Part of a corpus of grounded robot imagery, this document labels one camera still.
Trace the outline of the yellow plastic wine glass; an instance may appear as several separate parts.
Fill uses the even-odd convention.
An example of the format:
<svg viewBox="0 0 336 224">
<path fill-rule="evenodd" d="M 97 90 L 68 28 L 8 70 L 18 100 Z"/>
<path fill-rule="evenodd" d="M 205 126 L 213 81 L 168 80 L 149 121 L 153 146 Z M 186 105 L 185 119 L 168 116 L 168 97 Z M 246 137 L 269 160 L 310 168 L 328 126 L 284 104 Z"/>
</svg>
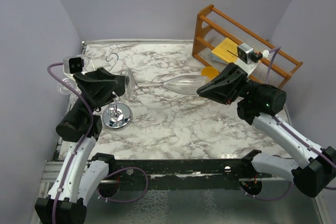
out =
<svg viewBox="0 0 336 224">
<path fill-rule="evenodd" d="M 219 75 L 219 71 L 214 67 L 207 66 L 202 69 L 201 75 L 208 77 L 210 80 L 213 80 Z"/>
</svg>

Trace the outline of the clear wine glass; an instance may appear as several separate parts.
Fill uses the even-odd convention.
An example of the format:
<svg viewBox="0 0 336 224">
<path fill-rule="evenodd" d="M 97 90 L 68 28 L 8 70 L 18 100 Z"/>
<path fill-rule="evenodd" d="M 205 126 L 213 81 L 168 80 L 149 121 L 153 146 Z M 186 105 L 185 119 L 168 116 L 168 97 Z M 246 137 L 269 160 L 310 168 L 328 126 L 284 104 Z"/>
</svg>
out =
<svg viewBox="0 0 336 224">
<path fill-rule="evenodd" d="M 207 76 L 190 74 L 177 76 L 163 82 L 138 82 L 131 69 L 123 70 L 122 73 L 125 75 L 125 96 L 127 98 L 133 97 L 137 88 L 150 87 L 163 88 L 182 95 L 198 96 L 198 88 L 210 82 Z"/>
<path fill-rule="evenodd" d="M 80 55 L 82 61 L 82 67 L 85 69 L 89 66 L 91 58 L 87 55 Z"/>
<path fill-rule="evenodd" d="M 62 82 L 64 82 L 67 86 L 75 89 L 77 84 L 74 80 L 65 77 Z M 57 90 L 60 94 L 62 95 L 70 95 L 72 93 L 71 90 L 69 90 L 65 85 L 63 85 L 62 83 L 57 83 Z"/>
</svg>

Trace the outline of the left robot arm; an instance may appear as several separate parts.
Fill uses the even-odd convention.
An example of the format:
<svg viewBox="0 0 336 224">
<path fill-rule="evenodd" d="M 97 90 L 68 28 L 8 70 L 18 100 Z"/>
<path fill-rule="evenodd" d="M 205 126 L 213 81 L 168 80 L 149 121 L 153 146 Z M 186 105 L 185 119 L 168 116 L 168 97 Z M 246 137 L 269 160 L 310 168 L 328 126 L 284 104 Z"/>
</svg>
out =
<svg viewBox="0 0 336 224">
<path fill-rule="evenodd" d="M 84 223 L 87 204 L 100 181 L 115 175 L 111 156 L 99 158 L 90 166 L 89 155 L 102 130 L 102 119 L 94 111 L 125 94 L 126 76 L 98 68 L 73 74 L 79 92 L 77 100 L 56 127 L 68 152 L 47 197 L 38 198 L 35 210 L 41 223 Z"/>
</svg>

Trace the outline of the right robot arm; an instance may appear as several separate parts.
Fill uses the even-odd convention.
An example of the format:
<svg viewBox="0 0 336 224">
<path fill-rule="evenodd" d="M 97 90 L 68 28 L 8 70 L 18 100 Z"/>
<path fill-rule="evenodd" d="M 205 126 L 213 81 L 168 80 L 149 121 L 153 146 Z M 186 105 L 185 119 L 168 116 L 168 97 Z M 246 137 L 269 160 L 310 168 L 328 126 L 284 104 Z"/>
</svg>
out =
<svg viewBox="0 0 336 224">
<path fill-rule="evenodd" d="M 269 84 L 249 79 L 238 65 L 229 63 L 213 80 L 197 89 L 200 97 L 229 105 L 238 97 L 240 119 L 262 131 L 280 145 L 290 159 L 253 150 L 244 157 L 246 177 L 267 173 L 294 183 L 304 195 L 314 198 L 335 179 L 335 149 L 323 148 L 304 137 L 280 118 L 287 94 Z"/>
</svg>

